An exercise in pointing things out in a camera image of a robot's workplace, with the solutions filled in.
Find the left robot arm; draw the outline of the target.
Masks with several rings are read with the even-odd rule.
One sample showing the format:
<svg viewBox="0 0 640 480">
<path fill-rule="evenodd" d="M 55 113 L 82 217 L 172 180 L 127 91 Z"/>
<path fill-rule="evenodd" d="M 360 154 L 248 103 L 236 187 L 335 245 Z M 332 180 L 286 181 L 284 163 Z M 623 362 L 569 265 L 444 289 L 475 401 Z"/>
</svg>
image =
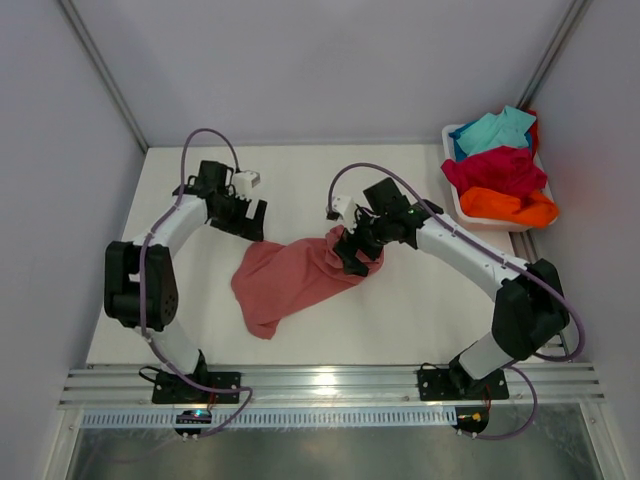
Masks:
<svg viewBox="0 0 640 480">
<path fill-rule="evenodd" d="M 105 252 L 104 310 L 136 331 L 160 362 L 155 404 L 203 403 L 213 397 L 236 404 L 239 379 L 209 370 L 204 353 L 188 338 L 176 316 L 179 292 L 173 259 L 201 227 L 261 242 L 267 203 L 253 200 L 260 175 L 203 160 L 197 174 L 182 178 L 173 203 L 150 229 L 131 241 L 113 241 Z"/>
</svg>

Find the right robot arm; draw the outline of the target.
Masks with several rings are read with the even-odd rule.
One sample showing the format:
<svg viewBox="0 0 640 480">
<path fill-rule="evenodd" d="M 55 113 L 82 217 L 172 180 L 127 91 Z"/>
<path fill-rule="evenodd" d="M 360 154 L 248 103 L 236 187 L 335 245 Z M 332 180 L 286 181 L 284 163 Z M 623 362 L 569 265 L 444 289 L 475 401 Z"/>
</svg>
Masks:
<svg viewBox="0 0 640 480">
<path fill-rule="evenodd" d="M 433 202 L 410 202 L 390 177 L 364 195 L 365 207 L 348 196 L 329 196 L 328 219 L 344 225 L 333 251 L 346 274 L 366 277 L 366 263 L 397 242 L 445 262 L 493 301 L 490 331 L 445 369 L 444 385 L 456 398 L 480 396 L 504 367 L 534 356 L 568 325 L 559 275 L 550 262 L 529 263 L 490 246 Z"/>
</svg>

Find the salmon pink t shirt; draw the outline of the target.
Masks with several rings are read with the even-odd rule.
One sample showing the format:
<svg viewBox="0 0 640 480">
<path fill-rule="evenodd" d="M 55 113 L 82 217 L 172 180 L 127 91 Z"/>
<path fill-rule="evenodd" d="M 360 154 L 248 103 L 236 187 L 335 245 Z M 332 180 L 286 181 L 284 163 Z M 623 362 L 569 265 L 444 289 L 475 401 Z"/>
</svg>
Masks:
<svg viewBox="0 0 640 480">
<path fill-rule="evenodd" d="M 288 245 L 264 241 L 247 248 L 231 278 L 231 289 L 250 334 L 269 340 L 282 319 L 364 281 L 346 274 L 334 252 L 344 231 L 338 225 L 323 237 Z"/>
</svg>

